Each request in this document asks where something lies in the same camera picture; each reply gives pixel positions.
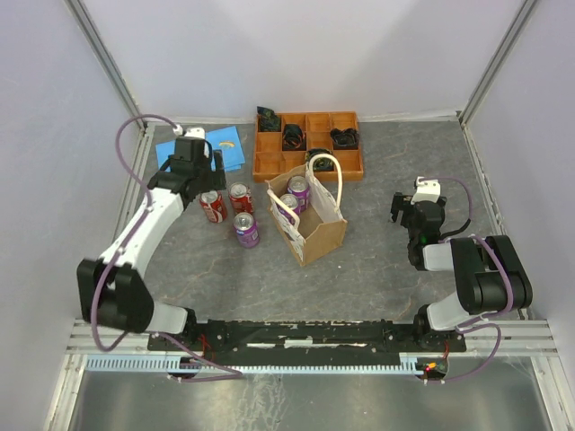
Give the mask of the red cola can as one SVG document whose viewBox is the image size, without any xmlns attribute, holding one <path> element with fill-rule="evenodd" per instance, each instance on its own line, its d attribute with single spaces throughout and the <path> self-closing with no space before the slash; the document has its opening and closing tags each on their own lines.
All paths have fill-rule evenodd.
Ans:
<svg viewBox="0 0 575 431">
<path fill-rule="evenodd" d="M 235 182 L 229 186 L 228 197 L 236 214 L 254 213 L 251 189 L 243 182 Z"/>
<path fill-rule="evenodd" d="M 226 220 L 226 205 L 219 190 L 202 193 L 199 196 L 199 203 L 211 223 L 220 224 Z"/>
</svg>

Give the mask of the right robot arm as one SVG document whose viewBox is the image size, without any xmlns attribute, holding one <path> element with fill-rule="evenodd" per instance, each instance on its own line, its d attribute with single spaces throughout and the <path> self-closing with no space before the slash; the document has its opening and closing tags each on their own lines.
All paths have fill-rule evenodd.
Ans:
<svg viewBox="0 0 575 431">
<path fill-rule="evenodd" d="M 483 319 L 524 309 L 533 301 L 533 287 L 507 235 L 449 238 L 441 232 L 447 199 L 396 192 L 390 217 L 407 230 L 407 256 L 418 271 L 451 272 L 455 292 L 423 305 L 413 320 L 412 340 L 432 351 L 445 331 L 462 329 Z"/>
</svg>

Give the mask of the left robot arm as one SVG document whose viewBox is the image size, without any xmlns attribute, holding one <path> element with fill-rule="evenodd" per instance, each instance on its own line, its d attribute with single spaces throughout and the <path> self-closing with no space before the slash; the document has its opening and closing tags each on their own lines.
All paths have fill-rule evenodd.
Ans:
<svg viewBox="0 0 575 431">
<path fill-rule="evenodd" d="M 180 350 L 194 347 L 199 329 L 193 312 L 156 301 L 144 275 L 160 241 L 188 205 L 203 193 L 226 187 L 223 155 L 203 128 L 175 140 L 174 154 L 145 185 L 145 199 L 114 243 L 76 271 L 84 321 L 127 333 L 167 332 Z"/>
</svg>

